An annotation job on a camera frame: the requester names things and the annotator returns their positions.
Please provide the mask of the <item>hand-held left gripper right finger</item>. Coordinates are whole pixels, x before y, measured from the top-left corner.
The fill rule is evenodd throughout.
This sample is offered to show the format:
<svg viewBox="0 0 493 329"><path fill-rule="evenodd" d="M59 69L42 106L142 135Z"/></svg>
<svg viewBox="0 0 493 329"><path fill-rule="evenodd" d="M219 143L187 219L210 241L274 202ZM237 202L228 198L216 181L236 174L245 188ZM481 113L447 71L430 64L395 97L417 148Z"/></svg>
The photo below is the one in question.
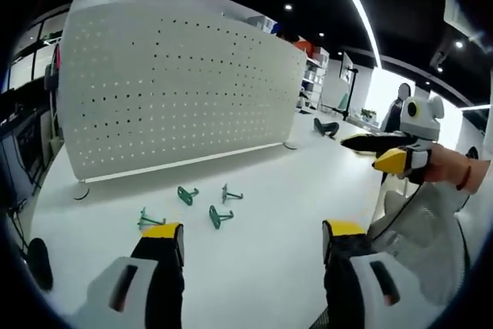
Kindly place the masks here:
<svg viewBox="0 0 493 329"><path fill-rule="evenodd" d="M397 328L401 289L394 265L357 223L322 222L327 308L322 328Z"/></svg>

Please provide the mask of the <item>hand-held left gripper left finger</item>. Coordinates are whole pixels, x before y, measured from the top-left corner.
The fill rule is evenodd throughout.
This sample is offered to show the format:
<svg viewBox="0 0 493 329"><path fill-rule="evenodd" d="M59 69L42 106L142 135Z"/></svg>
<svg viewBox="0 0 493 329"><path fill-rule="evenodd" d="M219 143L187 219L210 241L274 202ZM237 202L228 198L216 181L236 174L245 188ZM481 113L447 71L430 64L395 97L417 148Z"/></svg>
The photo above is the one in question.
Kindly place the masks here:
<svg viewBox="0 0 493 329"><path fill-rule="evenodd" d="M114 260L88 286L73 328L181 328L183 225L146 230L132 254Z"/></svg>

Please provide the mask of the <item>person's right hand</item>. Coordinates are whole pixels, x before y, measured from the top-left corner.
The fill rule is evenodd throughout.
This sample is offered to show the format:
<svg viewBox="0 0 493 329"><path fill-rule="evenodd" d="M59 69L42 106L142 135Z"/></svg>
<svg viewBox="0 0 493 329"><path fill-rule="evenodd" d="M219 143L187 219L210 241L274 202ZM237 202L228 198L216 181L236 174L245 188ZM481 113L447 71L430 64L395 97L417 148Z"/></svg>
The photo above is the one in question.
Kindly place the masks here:
<svg viewBox="0 0 493 329"><path fill-rule="evenodd" d="M431 154L424 173L425 182L447 182L464 190L471 176L471 161L465 155L447 149L440 144L431 147Z"/></svg>

